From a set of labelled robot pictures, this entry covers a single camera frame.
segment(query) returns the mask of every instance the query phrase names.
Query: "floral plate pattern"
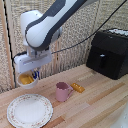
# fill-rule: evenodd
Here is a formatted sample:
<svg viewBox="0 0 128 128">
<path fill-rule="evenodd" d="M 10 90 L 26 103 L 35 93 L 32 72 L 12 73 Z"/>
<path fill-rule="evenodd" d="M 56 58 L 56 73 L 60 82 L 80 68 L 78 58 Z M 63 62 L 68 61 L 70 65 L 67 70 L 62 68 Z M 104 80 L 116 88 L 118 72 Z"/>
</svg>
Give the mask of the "floral plate pattern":
<svg viewBox="0 0 128 128">
<path fill-rule="evenodd" d="M 16 109 L 17 107 L 21 107 L 20 106 L 21 104 L 22 106 L 25 106 L 26 103 L 29 104 L 30 101 L 32 102 L 31 104 L 34 104 L 33 108 L 38 108 L 38 106 L 36 106 L 36 103 L 41 104 L 41 106 L 43 106 L 38 108 L 38 112 L 40 112 L 40 110 L 43 111 L 43 117 L 38 121 L 34 121 L 34 122 L 29 122 L 27 121 L 27 119 L 26 121 L 21 121 L 16 116 L 18 114 L 18 112 L 16 112 Z M 53 113 L 53 108 L 50 101 L 47 98 L 38 94 L 26 94 L 26 95 L 17 97 L 10 103 L 7 109 L 7 118 L 8 118 L 8 121 L 16 128 L 40 128 L 44 126 L 51 119 L 52 113 Z"/>
</svg>

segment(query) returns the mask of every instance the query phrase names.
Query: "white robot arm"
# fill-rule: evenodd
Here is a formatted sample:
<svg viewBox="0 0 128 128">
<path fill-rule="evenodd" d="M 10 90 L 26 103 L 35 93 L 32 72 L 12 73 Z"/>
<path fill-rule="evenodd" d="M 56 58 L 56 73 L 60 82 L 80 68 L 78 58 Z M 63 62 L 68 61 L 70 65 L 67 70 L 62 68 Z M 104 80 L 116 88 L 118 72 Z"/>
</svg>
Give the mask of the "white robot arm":
<svg viewBox="0 0 128 128">
<path fill-rule="evenodd" d="M 16 72 L 23 73 L 41 67 L 52 60 L 49 45 L 62 34 L 64 22 L 78 9 L 98 0 L 56 0 L 41 14 L 38 10 L 21 14 L 21 33 L 27 53 L 14 58 Z"/>
</svg>

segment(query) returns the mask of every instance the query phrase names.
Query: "pink cup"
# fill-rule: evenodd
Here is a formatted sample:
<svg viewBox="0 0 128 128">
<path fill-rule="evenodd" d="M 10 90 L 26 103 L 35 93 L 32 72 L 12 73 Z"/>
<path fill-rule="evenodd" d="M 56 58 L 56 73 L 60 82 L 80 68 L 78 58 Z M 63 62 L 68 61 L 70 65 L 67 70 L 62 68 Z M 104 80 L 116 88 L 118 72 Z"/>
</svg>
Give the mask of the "pink cup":
<svg viewBox="0 0 128 128">
<path fill-rule="evenodd" d="M 73 93 L 73 88 L 64 83 L 64 82 L 59 82 L 56 84 L 56 99 L 60 102 L 66 101 L 71 94 Z"/>
</svg>

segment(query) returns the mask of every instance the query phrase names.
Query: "small yellow object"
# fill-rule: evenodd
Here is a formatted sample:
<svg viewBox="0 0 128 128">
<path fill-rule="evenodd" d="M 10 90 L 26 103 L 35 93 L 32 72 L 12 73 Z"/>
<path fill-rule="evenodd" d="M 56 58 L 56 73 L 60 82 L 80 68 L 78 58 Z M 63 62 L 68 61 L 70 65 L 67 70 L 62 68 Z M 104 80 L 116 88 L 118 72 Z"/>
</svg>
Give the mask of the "small yellow object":
<svg viewBox="0 0 128 128">
<path fill-rule="evenodd" d="M 82 86 L 80 86 L 80 85 L 78 85 L 78 84 L 76 84 L 76 83 L 71 84 L 71 87 L 72 87 L 75 91 L 77 91 L 77 92 L 79 92 L 79 93 L 82 93 L 82 92 L 85 90 L 84 87 L 82 87 Z"/>
<path fill-rule="evenodd" d="M 28 75 L 28 78 L 29 78 L 31 83 L 34 81 L 33 78 L 31 76 L 29 76 L 29 75 Z"/>
<path fill-rule="evenodd" d="M 26 85 L 26 84 L 32 83 L 34 80 L 31 76 L 22 74 L 22 75 L 20 75 L 20 81 L 22 84 Z"/>
</svg>

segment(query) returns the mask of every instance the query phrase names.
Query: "black box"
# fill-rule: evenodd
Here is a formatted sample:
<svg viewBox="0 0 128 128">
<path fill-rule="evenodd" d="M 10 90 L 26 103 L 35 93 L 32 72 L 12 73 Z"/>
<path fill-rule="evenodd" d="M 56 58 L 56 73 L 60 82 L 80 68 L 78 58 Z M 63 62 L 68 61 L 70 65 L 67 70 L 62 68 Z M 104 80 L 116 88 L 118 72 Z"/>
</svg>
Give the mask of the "black box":
<svg viewBox="0 0 128 128">
<path fill-rule="evenodd" d="M 128 37 L 99 31 L 91 44 L 87 67 L 114 80 L 128 73 Z"/>
</svg>

